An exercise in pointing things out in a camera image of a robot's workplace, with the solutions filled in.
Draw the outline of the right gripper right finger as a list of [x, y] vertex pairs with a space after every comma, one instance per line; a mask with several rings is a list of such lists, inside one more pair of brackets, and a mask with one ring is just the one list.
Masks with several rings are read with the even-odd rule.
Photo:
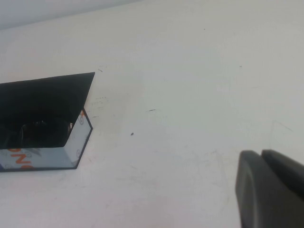
[[263, 150], [264, 161], [290, 190], [304, 189], [304, 166], [274, 150]]

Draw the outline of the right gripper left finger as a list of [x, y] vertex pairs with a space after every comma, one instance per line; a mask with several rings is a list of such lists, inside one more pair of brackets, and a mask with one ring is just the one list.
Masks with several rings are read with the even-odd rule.
[[239, 155], [235, 191], [241, 227], [302, 228], [304, 190], [285, 186], [261, 154], [247, 150]]

